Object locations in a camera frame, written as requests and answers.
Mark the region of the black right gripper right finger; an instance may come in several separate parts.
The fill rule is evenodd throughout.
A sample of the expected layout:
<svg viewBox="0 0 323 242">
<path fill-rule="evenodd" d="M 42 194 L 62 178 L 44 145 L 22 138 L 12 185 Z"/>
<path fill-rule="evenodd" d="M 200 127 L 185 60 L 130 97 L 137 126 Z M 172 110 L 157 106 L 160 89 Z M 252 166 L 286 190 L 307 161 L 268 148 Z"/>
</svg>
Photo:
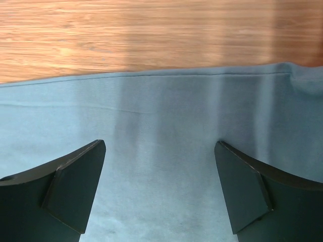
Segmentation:
<svg viewBox="0 0 323 242">
<path fill-rule="evenodd" d="M 322 183 L 258 161 L 218 141 L 218 174 L 238 241 L 322 241 Z"/>
</svg>

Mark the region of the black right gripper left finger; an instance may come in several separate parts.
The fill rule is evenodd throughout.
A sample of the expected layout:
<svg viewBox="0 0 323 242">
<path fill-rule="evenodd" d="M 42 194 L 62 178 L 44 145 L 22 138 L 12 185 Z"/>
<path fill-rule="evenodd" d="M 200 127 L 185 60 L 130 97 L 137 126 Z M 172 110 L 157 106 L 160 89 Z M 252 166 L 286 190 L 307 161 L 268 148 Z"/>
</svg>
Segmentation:
<svg viewBox="0 0 323 242">
<path fill-rule="evenodd" d="M 105 158 L 95 140 L 35 168 L 1 178 L 1 241 L 79 241 Z"/>
</svg>

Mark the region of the light blue t shirt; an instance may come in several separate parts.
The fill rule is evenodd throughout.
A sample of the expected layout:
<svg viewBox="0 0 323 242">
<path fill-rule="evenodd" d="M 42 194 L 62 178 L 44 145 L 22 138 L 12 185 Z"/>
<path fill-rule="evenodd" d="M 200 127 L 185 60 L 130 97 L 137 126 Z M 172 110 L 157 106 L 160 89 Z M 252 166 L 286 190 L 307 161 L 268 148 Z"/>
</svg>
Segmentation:
<svg viewBox="0 0 323 242">
<path fill-rule="evenodd" d="M 322 181 L 322 67 L 105 73 L 1 85 L 1 176 L 96 139 L 82 241 L 236 241 L 214 146 Z"/>
</svg>

